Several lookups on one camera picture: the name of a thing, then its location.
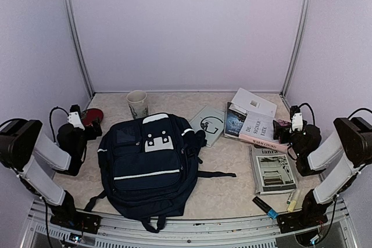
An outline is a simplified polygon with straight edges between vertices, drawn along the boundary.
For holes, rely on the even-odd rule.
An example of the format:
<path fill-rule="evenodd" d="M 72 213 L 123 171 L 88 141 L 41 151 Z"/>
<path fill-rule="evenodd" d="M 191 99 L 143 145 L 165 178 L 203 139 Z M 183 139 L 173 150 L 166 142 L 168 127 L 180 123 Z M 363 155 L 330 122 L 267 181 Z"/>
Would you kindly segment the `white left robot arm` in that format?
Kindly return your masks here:
<path fill-rule="evenodd" d="M 82 123 L 66 123 L 52 141 L 39 120 L 13 118 L 1 124 L 1 163 L 13 170 L 22 184 L 38 195 L 52 212 L 48 219 L 64 228 L 96 234 L 101 217 L 77 211 L 73 196 L 56 184 L 39 165 L 40 157 L 54 171 L 76 176 L 86 158 L 87 142 L 95 139 Z"/>

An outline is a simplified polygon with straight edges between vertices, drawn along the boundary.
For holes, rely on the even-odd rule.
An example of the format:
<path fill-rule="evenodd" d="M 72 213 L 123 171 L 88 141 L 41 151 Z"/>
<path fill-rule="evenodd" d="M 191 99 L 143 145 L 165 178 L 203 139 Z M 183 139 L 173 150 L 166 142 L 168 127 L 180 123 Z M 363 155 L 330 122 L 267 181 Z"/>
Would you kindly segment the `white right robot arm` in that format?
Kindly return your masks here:
<path fill-rule="evenodd" d="M 321 184 L 305 195 L 301 210 L 276 218 L 281 233 L 325 224 L 327 209 L 371 164 L 371 124 L 354 113 L 336 118 L 333 124 L 335 130 L 325 140 L 313 124 L 291 132 L 287 154 L 301 176 L 321 174 L 334 160 L 337 164 Z"/>

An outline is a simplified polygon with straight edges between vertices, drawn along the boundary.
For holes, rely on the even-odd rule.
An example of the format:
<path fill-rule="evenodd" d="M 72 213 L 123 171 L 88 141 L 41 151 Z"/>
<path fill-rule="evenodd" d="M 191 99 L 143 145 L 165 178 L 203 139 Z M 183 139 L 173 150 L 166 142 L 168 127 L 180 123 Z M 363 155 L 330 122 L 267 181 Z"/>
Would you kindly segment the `navy blue student backpack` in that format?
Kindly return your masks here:
<path fill-rule="evenodd" d="M 102 137 L 98 163 L 103 191 L 84 211 L 107 198 L 125 218 L 159 233 L 168 217 L 184 214 L 199 178 L 235 177 L 228 172 L 199 170 L 206 134 L 183 117 L 157 113 L 117 123 Z"/>

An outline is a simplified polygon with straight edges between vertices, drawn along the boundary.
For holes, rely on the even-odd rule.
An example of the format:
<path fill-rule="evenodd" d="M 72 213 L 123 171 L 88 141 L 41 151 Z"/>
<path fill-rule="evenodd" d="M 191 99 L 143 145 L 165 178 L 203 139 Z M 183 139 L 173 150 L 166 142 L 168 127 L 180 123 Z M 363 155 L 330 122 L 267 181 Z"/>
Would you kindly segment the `white barcode booklet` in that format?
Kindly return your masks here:
<path fill-rule="evenodd" d="M 277 111 L 277 105 L 261 98 L 243 88 L 240 88 L 234 95 L 231 103 L 239 109 L 249 112 L 260 113 L 266 116 L 274 117 Z"/>

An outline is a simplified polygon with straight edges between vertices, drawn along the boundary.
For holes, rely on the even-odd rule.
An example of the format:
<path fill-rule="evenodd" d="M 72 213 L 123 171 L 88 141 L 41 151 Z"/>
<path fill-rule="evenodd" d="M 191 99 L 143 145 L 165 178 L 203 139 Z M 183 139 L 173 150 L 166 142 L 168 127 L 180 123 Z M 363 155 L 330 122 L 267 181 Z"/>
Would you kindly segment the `pink Designer Fate book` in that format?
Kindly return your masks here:
<path fill-rule="evenodd" d="M 288 144 L 281 144 L 277 139 L 274 139 L 273 120 L 277 119 L 255 112 L 248 112 L 239 132 L 239 139 L 263 148 L 286 153 Z"/>

